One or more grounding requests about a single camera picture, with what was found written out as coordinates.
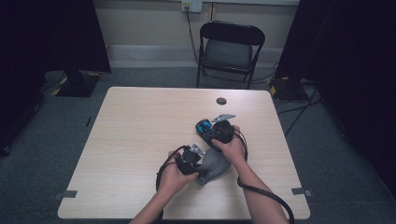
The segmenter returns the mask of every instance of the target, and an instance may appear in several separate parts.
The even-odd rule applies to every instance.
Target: forearm
[[[157,192],[148,202],[148,204],[140,211],[130,224],[147,224],[152,223],[172,199],[172,195]]]
[[[235,161],[233,166],[242,183],[272,192],[245,161]],[[255,224],[288,222],[282,207],[277,201],[249,189],[244,189],[244,194],[249,213]]]

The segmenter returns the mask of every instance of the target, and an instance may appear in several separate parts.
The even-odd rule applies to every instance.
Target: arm
[[[152,196],[148,204],[136,215],[130,224],[147,224],[155,221],[161,211],[171,201],[173,196],[180,192],[186,184],[194,181],[198,177],[198,173],[183,175],[173,162],[175,162],[175,158],[172,158],[168,162],[172,164],[167,165],[163,171],[158,191],[154,196]]]
[[[239,133],[239,127],[234,127],[235,133]],[[243,144],[239,138],[235,136],[228,144],[223,144],[216,139],[212,142],[221,148],[224,156],[233,164],[242,183],[272,192],[245,161]],[[248,189],[244,189],[244,194],[248,211],[254,223],[288,223],[278,202]]]

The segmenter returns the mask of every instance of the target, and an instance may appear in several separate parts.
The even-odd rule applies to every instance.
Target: hand
[[[240,128],[236,125],[233,125],[233,127],[235,129],[235,134],[239,135]],[[222,150],[225,158],[227,158],[230,163],[235,164],[237,161],[245,160],[244,144],[237,136],[234,135],[233,140],[229,143],[224,144],[217,139],[212,139],[212,143]]]
[[[194,173],[192,175],[183,175],[177,169],[177,165],[175,164],[175,156],[171,158],[171,160],[168,162],[168,165],[163,170],[163,176],[161,176],[161,182],[158,188],[159,193],[170,194],[173,196],[180,192],[186,184],[194,181],[198,177],[198,173]]]

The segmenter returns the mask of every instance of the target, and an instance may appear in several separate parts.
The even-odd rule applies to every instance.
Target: wall outlet
[[[189,12],[192,12],[191,1],[181,1],[181,11],[187,11],[186,8],[189,9]]]
[[[202,1],[181,1],[181,11],[202,12]]]

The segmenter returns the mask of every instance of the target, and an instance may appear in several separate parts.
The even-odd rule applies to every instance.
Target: gray carpet floor
[[[254,78],[272,73],[272,68],[258,68]],[[62,74],[47,73],[45,87]],[[62,220],[57,216],[61,201],[53,196],[67,188],[108,88],[194,88],[195,78],[193,67],[114,68],[112,74],[102,75],[90,98],[52,96],[56,86],[43,91],[45,97],[39,110],[10,145],[10,155],[0,158],[0,223],[127,223]],[[202,82],[210,83],[205,88],[246,86],[211,77],[203,77]],[[251,89],[268,90],[262,79],[255,83]],[[314,84],[304,87],[314,101],[320,99]],[[274,104],[278,112],[305,105],[277,100]],[[279,115],[285,132],[300,111]],[[366,159],[343,137],[339,122],[325,104],[309,106],[286,139],[303,188],[313,193],[307,197],[311,217],[296,223],[396,223],[396,202]]]

